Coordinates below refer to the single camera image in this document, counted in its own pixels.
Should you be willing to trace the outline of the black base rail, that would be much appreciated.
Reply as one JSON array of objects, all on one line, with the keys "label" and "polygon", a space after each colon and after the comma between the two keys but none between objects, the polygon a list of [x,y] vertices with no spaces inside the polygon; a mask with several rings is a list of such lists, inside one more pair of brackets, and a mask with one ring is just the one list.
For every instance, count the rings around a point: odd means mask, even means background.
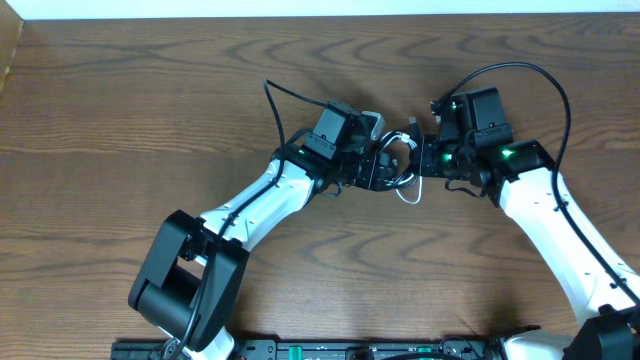
[{"label": "black base rail", "polygon": [[[175,350],[176,341],[121,341],[111,347],[109,359],[163,359]],[[498,348],[484,341],[451,336],[443,340],[418,343],[398,342],[284,342],[275,340],[236,340],[226,358],[233,360],[350,360],[388,359],[412,355],[412,359],[506,359]]]}]

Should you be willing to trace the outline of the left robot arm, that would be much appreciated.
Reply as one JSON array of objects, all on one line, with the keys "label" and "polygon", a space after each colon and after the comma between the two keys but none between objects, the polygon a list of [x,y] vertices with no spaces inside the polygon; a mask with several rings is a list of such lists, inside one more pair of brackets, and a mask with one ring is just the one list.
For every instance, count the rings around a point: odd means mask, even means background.
[{"label": "left robot arm", "polygon": [[281,140],[264,173],[234,198],[164,220],[128,296],[169,335],[161,358],[227,358],[235,341],[225,325],[258,243],[332,185],[391,188],[397,167],[380,147],[384,125],[379,113],[329,102],[314,127]]}]

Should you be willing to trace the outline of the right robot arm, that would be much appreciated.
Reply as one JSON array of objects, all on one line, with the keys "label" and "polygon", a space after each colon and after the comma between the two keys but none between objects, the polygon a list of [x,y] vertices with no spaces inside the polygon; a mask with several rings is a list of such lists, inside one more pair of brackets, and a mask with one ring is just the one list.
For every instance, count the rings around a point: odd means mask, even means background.
[{"label": "right robot arm", "polygon": [[639,274],[607,243],[573,199],[555,160],[536,140],[514,141],[494,87],[436,100],[436,135],[424,135],[413,171],[467,181],[530,238],[576,317],[575,336],[538,326],[498,335],[486,359],[636,359]]}]

